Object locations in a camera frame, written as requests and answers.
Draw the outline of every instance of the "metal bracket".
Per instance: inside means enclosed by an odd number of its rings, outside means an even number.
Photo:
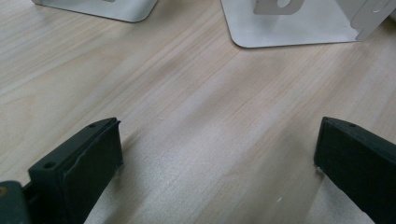
[[[85,127],[29,169],[31,182],[0,182],[0,223],[84,223],[122,165],[119,121]]]
[[[340,119],[323,118],[315,165],[375,223],[396,223],[396,146]]]
[[[32,0],[45,7],[56,7],[69,11],[119,21],[137,22],[144,20],[158,0]]]
[[[221,3],[233,42],[244,48],[360,41],[396,8],[396,0]]]

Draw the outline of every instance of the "wooden surface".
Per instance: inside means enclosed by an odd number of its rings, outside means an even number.
[[[0,179],[87,124],[122,121],[125,165],[87,223],[372,223],[316,173],[323,116],[396,142],[396,24],[364,42],[240,49],[219,0],[135,24],[0,7]]]

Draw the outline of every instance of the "silver metal base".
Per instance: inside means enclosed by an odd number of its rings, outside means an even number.
[[[76,11],[119,21],[144,20],[158,0],[32,0],[45,7]]]
[[[221,3],[233,42],[243,48],[351,42],[360,32],[335,0],[305,0],[292,15],[255,15],[248,0]]]

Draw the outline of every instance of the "light wood tabletop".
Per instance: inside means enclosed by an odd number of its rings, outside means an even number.
[[[395,59],[392,20],[363,42],[241,49],[220,0],[139,23],[2,1],[0,180],[117,117],[124,165],[86,223],[373,223],[313,155],[324,116],[396,143]]]

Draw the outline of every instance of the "metal plate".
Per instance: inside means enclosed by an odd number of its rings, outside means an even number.
[[[334,0],[305,0],[292,15],[255,15],[253,1],[221,3],[233,42],[244,48],[351,42],[360,32]]]
[[[32,0],[46,7],[106,17],[119,21],[144,20],[158,0]]]

